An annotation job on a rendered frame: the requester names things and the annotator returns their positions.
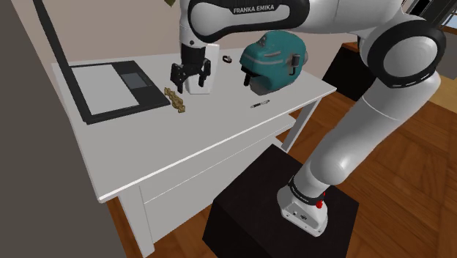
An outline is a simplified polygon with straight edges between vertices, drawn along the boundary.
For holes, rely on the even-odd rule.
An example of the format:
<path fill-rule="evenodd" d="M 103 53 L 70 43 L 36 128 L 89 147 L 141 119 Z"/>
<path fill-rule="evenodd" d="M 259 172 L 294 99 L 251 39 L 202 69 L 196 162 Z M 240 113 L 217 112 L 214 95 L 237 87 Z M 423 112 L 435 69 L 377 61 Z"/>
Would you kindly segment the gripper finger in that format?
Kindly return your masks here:
<path fill-rule="evenodd" d="M 211 75 L 211 61 L 209 59 L 204 59 L 202 70 L 198 74 L 198 85 L 200 87 L 203 87 L 207 77 Z"/>
<path fill-rule="evenodd" d="M 171 65 L 171 74 L 170 80 L 175 84 L 177 87 L 178 93 L 183 93 L 184 82 L 187 80 L 189 76 L 189 66 L 186 64 L 176 64 L 173 63 Z"/>

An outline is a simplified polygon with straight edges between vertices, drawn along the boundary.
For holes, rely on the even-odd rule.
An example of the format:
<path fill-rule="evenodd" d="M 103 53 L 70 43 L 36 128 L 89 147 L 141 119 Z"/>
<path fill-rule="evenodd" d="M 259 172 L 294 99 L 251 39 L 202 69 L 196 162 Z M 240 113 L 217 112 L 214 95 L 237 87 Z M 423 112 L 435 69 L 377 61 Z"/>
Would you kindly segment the white upright box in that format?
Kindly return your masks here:
<path fill-rule="evenodd" d="M 205 48 L 205 58 L 210 60 L 210 75 L 206 77 L 203 86 L 200 86 L 200 75 L 192 75 L 185 81 L 185 89 L 191 95 L 208 95 L 213 88 L 215 74 L 218 67 L 220 46 L 218 44 L 208 44 Z"/>

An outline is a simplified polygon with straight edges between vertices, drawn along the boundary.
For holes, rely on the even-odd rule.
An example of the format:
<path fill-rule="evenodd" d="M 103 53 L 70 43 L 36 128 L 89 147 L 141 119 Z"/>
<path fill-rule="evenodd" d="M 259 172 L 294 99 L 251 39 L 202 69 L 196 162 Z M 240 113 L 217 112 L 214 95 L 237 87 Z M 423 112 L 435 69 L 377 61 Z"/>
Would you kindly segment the black open laptop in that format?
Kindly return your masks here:
<path fill-rule="evenodd" d="M 99 114 L 95 114 L 90 111 L 86 98 L 83 96 L 83 92 L 81 91 L 81 87 L 73 71 L 76 66 L 69 64 L 67 61 L 67 57 L 64 54 L 56 30 L 54 29 L 48 11 L 43 4 L 43 0 L 32 1 L 43 31 L 45 32 L 45 36 L 47 37 L 49 45 L 53 51 L 53 55 L 56 58 L 65 82 L 67 83 L 69 91 L 75 101 L 78 112 L 81 115 L 81 119 L 87 125 L 169 106 L 171 104 L 166 96 L 159 90 L 155 83 L 135 61 L 129 60 L 122 62 L 92 63 L 84 64 L 82 67 L 102 67 L 105 65 L 106 67 L 112 68 L 115 72 L 114 78 L 119 78 L 121 80 L 122 87 L 125 88 L 132 97 L 134 97 L 136 104 L 104 111 Z"/>

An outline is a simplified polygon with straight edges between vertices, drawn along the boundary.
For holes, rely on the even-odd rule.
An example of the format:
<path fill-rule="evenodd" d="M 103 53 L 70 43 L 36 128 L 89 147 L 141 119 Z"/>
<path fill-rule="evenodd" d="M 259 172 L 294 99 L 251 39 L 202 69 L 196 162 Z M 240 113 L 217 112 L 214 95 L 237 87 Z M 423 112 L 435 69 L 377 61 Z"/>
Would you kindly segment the white desk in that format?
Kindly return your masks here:
<path fill-rule="evenodd" d="M 334 91 L 301 72 L 297 80 L 259 96 L 243 84 L 240 49 L 226 49 L 208 95 L 182 94 L 171 106 L 87 125 L 58 66 L 61 102 L 101 203 L 117 198 L 143 256 L 213 199 L 266 148 L 287 133 L 289 150 L 319 101 Z M 255 103 L 268 104 L 250 108 Z"/>

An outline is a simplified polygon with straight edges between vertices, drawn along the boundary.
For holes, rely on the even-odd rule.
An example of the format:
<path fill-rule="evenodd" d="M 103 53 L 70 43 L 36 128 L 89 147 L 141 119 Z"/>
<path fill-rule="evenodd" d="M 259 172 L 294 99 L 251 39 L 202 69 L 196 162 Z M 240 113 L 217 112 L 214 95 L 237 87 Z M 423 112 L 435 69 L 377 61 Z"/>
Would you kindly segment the teal backpack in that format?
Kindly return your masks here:
<path fill-rule="evenodd" d="M 286 31 L 270 31 L 247 46 L 240 57 L 244 85 L 257 95 L 267 95 L 297 79 L 308 60 L 305 43 Z"/>

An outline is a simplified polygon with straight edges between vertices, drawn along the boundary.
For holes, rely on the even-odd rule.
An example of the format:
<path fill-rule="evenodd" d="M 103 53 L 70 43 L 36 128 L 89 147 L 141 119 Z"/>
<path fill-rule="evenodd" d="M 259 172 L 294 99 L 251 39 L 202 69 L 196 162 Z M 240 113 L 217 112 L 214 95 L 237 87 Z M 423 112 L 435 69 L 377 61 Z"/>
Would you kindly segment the black cabinet with wooden top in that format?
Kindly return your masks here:
<path fill-rule="evenodd" d="M 343 43 L 323 76 L 323 81 L 353 101 L 359 100 L 376 77 L 363 63 L 358 44 Z"/>

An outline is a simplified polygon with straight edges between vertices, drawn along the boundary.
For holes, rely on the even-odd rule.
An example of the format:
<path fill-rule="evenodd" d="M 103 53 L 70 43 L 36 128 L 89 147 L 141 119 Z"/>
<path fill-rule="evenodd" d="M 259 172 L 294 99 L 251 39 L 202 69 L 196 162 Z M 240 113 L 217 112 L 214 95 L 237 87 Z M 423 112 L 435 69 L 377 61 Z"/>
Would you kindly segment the black robot stand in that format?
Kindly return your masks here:
<path fill-rule="evenodd" d="M 346 258 L 359 204 L 343 191 L 327 189 L 319 237 L 282 216 L 277 192 L 300 167 L 272 144 L 215 198 L 203 241 L 217 258 Z"/>

